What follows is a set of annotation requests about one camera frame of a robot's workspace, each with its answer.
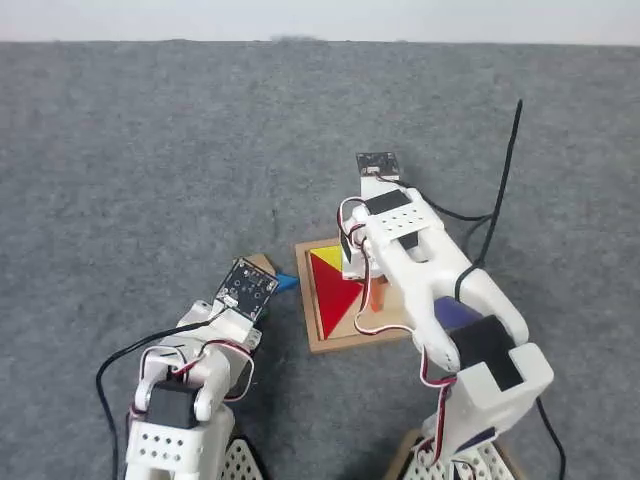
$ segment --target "blue triangle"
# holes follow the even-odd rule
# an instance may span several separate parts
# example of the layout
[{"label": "blue triangle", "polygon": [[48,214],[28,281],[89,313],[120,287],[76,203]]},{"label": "blue triangle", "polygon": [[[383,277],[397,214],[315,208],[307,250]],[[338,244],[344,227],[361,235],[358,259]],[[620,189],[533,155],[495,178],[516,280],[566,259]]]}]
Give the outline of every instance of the blue triangle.
[{"label": "blue triangle", "polygon": [[298,283],[300,283],[300,281],[296,277],[285,275],[284,273],[276,274],[276,278],[278,279],[279,283],[275,293],[284,292],[285,290],[289,290],[290,288],[293,288],[298,285]]}]

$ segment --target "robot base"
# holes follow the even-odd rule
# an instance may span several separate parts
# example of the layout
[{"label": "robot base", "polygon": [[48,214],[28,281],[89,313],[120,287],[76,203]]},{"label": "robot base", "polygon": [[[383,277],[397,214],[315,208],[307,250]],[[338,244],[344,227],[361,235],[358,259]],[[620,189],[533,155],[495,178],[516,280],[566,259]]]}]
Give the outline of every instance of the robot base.
[{"label": "robot base", "polygon": [[243,438],[234,439],[225,456],[221,480],[263,480],[260,464],[249,443]]},{"label": "robot base", "polygon": [[438,462],[431,468],[421,467],[411,451],[419,440],[420,431],[407,434],[384,480],[524,480],[506,453],[494,443],[467,450],[453,461]]}]

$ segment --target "red and white wire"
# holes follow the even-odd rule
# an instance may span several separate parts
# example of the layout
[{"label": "red and white wire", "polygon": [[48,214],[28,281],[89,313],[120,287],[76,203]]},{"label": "red and white wire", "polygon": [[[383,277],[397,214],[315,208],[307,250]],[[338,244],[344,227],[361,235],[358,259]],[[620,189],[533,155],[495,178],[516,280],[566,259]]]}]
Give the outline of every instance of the red and white wire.
[{"label": "red and white wire", "polygon": [[182,353],[182,350],[180,350],[180,348],[173,345],[152,345],[148,347],[144,352],[142,352],[142,356],[140,357],[140,371],[138,373],[138,381],[141,381],[144,378],[144,369],[145,365],[147,364],[147,357],[154,350],[164,350],[165,352],[171,351],[175,353],[178,358],[182,360],[181,368],[184,368],[184,366],[187,364],[187,359],[185,358],[184,353]]},{"label": "red and white wire", "polygon": [[208,347],[209,345],[218,345],[220,347],[224,347],[224,348],[228,348],[229,350],[233,350],[234,352],[236,352],[236,353],[240,354],[241,356],[243,356],[245,358],[245,360],[247,360],[249,365],[251,365],[251,370],[249,371],[249,378],[247,379],[247,383],[246,383],[242,393],[240,395],[233,396],[233,397],[225,397],[225,399],[224,399],[225,402],[237,402],[238,400],[242,400],[245,397],[245,395],[247,394],[247,392],[249,391],[249,389],[251,388],[251,381],[253,380],[253,372],[256,369],[256,364],[253,361],[253,357],[251,357],[251,352],[249,352],[249,350],[247,350],[243,346],[238,345],[236,343],[230,342],[228,340],[222,340],[222,339],[209,340],[209,341],[205,342],[202,345],[202,348],[200,349],[201,353],[196,358],[194,358],[191,362],[186,364],[180,370],[175,371],[173,374],[176,377],[179,377],[179,376],[187,373],[193,367],[195,367],[198,362],[200,362],[203,358],[205,358],[207,356],[206,347]]},{"label": "red and white wire", "polygon": [[344,209],[344,206],[349,202],[364,203],[365,200],[362,197],[347,197],[342,202],[340,202],[340,206],[338,207],[338,211],[336,213],[336,221],[338,223],[338,229],[340,230],[340,233],[342,233],[342,235],[344,236],[347,236],[347,232],[345,232],[344,230],[342,210]]},{"label": "red and white wire", "polygon": [[[440,393],[438,395],[438,410],[436,412],[436,429],[435,435],[431,438],[425,438],[420,443],[418,443],[415,447],[413,447],[418,462],[425,468],[431,468],[438,460],[440,460],[440,454],[442,453],[442,440],[444,437],[444,420],[445,420],[445,404],[447,402],[447,394],[449,393],[449,389],[451,388],[450,384],[445,385],[440,388]],[[428,465],[425,465],[421,460],[421,453],[426,455],[426,451],[429,448],[433,448],[433,458]]]},{"label": "red and white wire", "polygon": [[378,328],[364,328],[364,327],[361,327],[360,324],[358,323],[358,319],[362,316],[362,314],[367,309],[367,305],[369,304],[369,297],[371,296],[371,267],[369,265],[369,257],[367,256],[367,253],[364,250],[364,242],[366,239],[367,237],[364,237],[362,239],[362,242],[358,244],[358,247],[362,252],[362,258],[364,259],[364,290],[362,291],[362,300],[360,302],[360,308],[358,309],[358,313],[356,313],[356,315],[353,317],[353,326],[358,331],[358,333],[361,333],[362,335],[368,335],[368,336],[378,335],[379,333],[387,332],[389,330],[404,330],[405,332],[409,332],[413,334],[413,329],[407,327],[406,325],[390,324],[390,325],[383,325],[382,327],[378,327]]},{"label": "red and white wire", "polygon": [[449,389],[456,382],[456,377],[443,378],[439,380],[429,380],[427,374],[429,372],[429,357],[427,355],[427,349],[422,348],[422,359],[420,362],[420,381],[430,388],[437,388],[440,390],[438,394],[438,410],[436,412],[436,429],[435,435],[432,438],[425,438],[418,445],[416,445],[415,452],[420,455],[420,452],[426,451],[432,444],[433,447],[433,459],[428,467],[436,464],[440,459],[440,453],[442,452],[442,441],[444,436],[444,421],[446,412],[447,394]]}]

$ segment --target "yellow triangle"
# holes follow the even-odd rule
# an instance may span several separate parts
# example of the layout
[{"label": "yellow triangle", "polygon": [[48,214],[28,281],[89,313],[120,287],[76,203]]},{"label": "yellow triangle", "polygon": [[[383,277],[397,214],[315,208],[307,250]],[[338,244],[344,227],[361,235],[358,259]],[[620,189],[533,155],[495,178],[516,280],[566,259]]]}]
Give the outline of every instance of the yellow triangle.
[{"label": "yellow triangle", "polygon": [[321,258],[333,268],[342,271],[342,249],[338,245],[331,247],[312,248],[311,253]]}]

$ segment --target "perforated base plate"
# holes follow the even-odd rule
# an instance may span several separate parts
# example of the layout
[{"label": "perforated base plate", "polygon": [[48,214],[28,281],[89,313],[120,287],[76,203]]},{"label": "perforated base plate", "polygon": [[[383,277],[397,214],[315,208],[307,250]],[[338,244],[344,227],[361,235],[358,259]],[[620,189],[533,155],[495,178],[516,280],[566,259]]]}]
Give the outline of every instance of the perforated base plate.
[{"label": "perforated base plate", "polygon": [[411,456],[402,480],[453,480],[454,470],[461,480],[517,480],[493,443],[469,450],[447,463],[438,462],[431,468],[421,467],[413,453]]},{"label": "perforated base plate", "polygon": [[223,480],[264,480],[260,467],[251,453],[249,444],[242,438],[236,438],[227,449]]}]

